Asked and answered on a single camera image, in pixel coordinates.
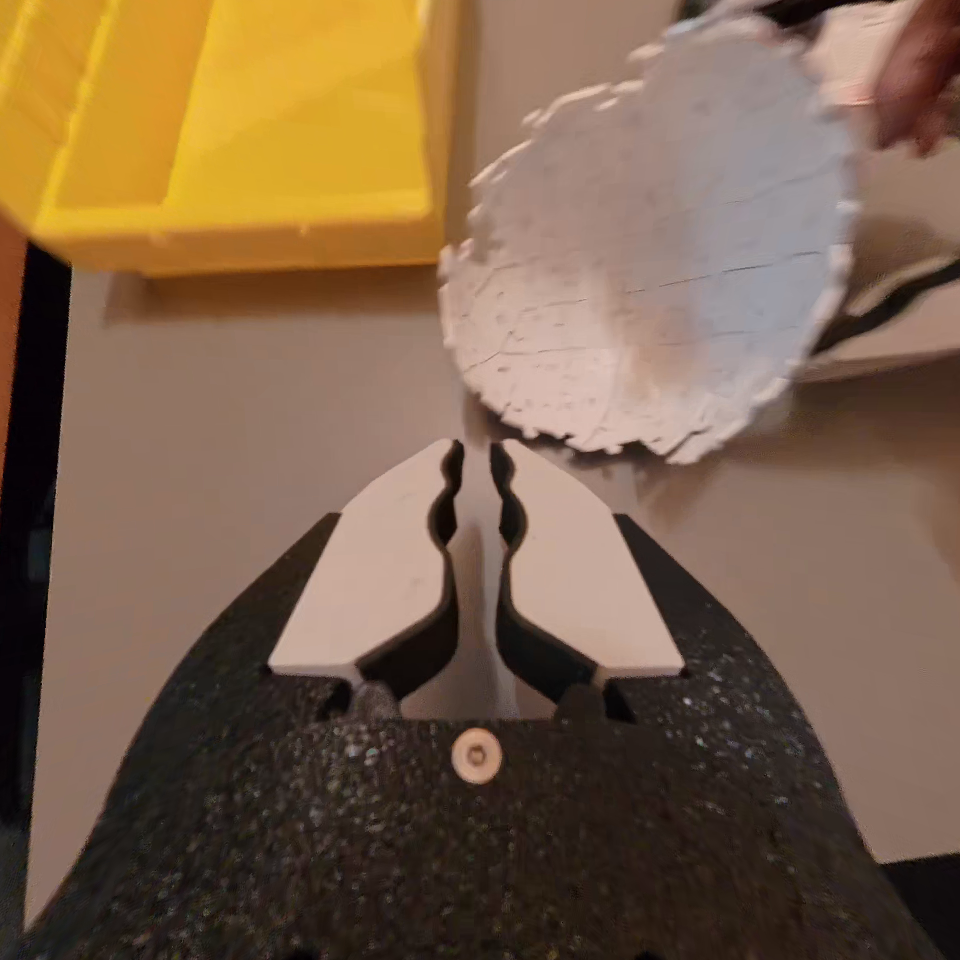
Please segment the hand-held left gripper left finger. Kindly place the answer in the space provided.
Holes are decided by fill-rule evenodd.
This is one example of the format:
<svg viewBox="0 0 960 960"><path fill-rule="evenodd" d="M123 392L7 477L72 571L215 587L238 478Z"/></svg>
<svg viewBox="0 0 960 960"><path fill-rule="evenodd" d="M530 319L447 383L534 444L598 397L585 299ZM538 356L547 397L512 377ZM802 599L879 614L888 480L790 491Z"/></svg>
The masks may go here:
<svg viewBox="0 0 960 960"><path fill-rule="evenodd" d="M459 602L449 546L462 441L445 438L367 484L330 536L268 660L278 676L378 683L402 702L452 661Z"/></svg>

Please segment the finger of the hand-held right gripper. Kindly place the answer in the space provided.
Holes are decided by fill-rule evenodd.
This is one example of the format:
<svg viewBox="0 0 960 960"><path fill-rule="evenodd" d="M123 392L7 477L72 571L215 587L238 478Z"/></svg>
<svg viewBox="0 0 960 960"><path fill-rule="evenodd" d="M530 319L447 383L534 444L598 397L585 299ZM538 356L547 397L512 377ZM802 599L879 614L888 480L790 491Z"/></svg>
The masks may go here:
<svg viewBox="0 0 960 960"><path fill-rule="evenodd" d="M799 384L867 378L929 365L959 354L959 301L924 299L878 328L807 361Z"/></svg>
<svg viewBox="0 0 960 960"><path fill-rule="evenodd" d="M922 295L958 282L959 241L926 224L862 224L841 305L813 351L879 330Z"/></svg>

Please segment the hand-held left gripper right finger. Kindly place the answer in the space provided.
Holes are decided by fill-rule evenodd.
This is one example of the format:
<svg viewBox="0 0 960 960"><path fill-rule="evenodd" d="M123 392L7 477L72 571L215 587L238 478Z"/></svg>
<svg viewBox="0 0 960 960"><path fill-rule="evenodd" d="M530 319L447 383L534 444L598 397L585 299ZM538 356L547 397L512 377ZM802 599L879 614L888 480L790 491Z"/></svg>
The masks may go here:
<svg viewBox="0 0 960 960"><path fill-rule="evenodd" d="M496 644L510 672L559 705L583 686L674 678L684 657L610 508L518 440L489 449L506 546Z"/></svg>

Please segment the white puzzle ball half shell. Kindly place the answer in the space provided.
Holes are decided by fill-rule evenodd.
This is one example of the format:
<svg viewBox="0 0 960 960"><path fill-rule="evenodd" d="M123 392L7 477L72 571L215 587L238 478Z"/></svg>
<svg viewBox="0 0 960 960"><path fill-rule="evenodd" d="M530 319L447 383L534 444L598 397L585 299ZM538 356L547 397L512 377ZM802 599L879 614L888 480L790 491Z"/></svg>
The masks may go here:
<svg viewBox="0 0 960 960"><path fill-rule="evenodd" d="M695 464L810 358L847 290L857 147L807 46L718 9L564 95L474 178L444 346L525 438Z"/></svg>

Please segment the person's right hand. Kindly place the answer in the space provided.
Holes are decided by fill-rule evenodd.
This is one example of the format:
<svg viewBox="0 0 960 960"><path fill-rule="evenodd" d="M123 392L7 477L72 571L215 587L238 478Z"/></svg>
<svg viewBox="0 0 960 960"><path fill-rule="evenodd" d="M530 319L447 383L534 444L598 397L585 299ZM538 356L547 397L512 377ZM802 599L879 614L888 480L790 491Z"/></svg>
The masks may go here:
<svg viewBox="0 0 960 960"><path fill-rule="evenodd" d="M919 157L933 153L947 134L944 97L958 70L959 3L918 2L875 84L874 147L910 142Z"/></svg>

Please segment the black table edge strip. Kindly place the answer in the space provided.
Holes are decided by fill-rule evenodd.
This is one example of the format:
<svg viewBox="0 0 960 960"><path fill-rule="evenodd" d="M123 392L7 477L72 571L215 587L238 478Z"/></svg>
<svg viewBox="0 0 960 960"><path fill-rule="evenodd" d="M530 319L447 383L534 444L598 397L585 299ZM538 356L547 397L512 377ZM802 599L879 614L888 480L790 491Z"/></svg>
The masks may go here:
<svg viewBox="0 0 960 960"><path fill-rule="evenodd" d="M17 252L2 478L2 954L22 935L51 581L72 270L33 243Z"/></svg>

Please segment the stacked yellow plastic bins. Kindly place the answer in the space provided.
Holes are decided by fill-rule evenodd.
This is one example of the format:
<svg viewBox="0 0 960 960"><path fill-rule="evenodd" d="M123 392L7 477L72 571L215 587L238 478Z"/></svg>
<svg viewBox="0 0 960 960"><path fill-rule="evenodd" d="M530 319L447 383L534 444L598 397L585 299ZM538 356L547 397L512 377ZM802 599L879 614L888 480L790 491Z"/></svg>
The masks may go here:
<svg viewBox="0 0 960 960"><path fill-rule="evenodd" d="M2 212L88 272L434 264L462 6L4 1Z"/></svg>

